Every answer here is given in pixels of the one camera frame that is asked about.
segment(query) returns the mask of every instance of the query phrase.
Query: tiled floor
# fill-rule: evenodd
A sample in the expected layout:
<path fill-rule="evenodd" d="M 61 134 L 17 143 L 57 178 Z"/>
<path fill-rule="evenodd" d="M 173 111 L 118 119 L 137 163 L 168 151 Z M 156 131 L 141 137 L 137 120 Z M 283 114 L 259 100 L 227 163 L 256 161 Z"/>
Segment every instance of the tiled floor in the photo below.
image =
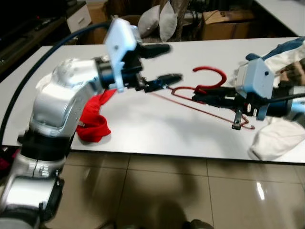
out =
<path fill-rule="evenodd" d="M 304 229 L 305 166 L 71 153 L 52 229 L 96 229 L 116 220 L 180 229 Z"/>

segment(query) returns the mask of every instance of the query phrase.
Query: white pillow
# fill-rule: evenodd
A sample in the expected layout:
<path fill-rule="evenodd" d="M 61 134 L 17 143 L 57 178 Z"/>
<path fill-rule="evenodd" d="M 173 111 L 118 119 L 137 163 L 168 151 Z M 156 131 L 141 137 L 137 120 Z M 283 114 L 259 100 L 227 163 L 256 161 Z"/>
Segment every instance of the white pillow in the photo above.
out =
<path fill-rule="evenodd" d="M 177 14 L 173 11 L 173 8 L 168 1 L 160 13 L 159 27 L 160 27 L 160 38 L 162 42 L 167 42 L 177 27 Z"/>
<path fill-rule="evenodd" d="M 142 38 L 150 35 L 158 27 L 159 14 L 160 5 L 154 6 L 142 14 L 138 23 L 138 30 Z"/>

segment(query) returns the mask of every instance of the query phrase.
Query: white table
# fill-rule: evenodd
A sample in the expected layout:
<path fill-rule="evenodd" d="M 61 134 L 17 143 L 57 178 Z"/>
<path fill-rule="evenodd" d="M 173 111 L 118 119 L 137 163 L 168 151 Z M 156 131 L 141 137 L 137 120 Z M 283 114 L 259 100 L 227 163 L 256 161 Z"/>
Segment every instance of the white table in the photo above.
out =
<path fill-rule="evenodd" d="M 213 84 L 219 80 L 219 76 L 208 71 L 193 73 L 192 68 L 201 65 L 215 66 L 230 77 L 248 53 L 263 54 L 287 40 L 289 38 L 172 43 L 173 51 L 170 54 L 143 60 L 142 75 L 152 80 L 165 73 L 182 73 L 184 81 L 177 86 Z M 0 83 L 0 120 L 21 78 L 48 49 L 49 47 L 40 48 Z M 39 79 L 66 58 L 92 58 L 104 54 L 106 50 L 103 45 L 65 46 L 55 52 L 23 89 L 10 116 L 4 145 L 17 146 L 18 134 L 24 133 L 28 128 L 36 93 L 35 85 Z M 158 93 L 227 118 L 234 118 L 232 111 L 180 100 L 170 95 L 169 90 Z M 126 90 L 123 94 L 115 94 L 102 107 L 101 114 L 106 117 L 112 133 L 101 142 L 90 144 L 81 143 L 75 136 L 72 149 L 250 160 L 247 150 L 255 133 L 266 125 L 266 121 L 259 122 L 249 118 L 256 130 L 236 131 L 231 129 L 228 122 L 151 94 L 135 92 L 133 89 Z M 305 154 L 297 148 L 277 161 L 305 163 Z"/>
<path fill-rule="evenodd" d="M 255 0 L 298 36 L 305 35 L 304 0 Z"/>

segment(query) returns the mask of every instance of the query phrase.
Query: blue cloth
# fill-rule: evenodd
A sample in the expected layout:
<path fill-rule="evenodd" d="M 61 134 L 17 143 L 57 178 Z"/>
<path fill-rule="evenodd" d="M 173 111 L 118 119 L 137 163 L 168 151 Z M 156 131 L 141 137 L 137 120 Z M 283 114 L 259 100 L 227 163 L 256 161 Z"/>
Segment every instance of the blue cloth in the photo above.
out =
<path fill-rule="evenodd" d="M 303 44 L 304 40 L 305 40 L 305 37 L 299 37 L 295 40 L 288 41 L 283 44 L 279 44 L 275 49 L 273 49 L 271 52 L 269 52 L 266 56 L 263 56 L 263 57 L 260 57 L 259 55 L 255 54 L 255 53 L 250 53 L 246 56 L 246 60 L 251 61 L 251 60 L 254 60 L 257 58 L 262 58 L 265 61 L 269 57 L 272 57 L 272 56 L 280 54 L 282 52 L 300 47 Z"/>

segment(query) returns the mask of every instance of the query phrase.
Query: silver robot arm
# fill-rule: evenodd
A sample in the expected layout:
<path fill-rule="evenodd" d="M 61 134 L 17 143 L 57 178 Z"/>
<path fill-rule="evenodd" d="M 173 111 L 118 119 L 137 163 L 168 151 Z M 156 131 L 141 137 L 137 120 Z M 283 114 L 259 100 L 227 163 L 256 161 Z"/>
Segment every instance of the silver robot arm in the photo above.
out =
<path fill-rule="evenodd" d="M 60 179 L 82 110 L 105 89 L 156 91 L 181 80 L 141 77 L 140 58 L 169 51 L 169 45 L 142 46 L 137 30 L 116 19 L 107 35 L 110 61 L 70 59 L 58 65 L 36 96 L 28 131 L 0 200 L 1 229 L 36 229 L 54 217 L 64 181 Z"/>

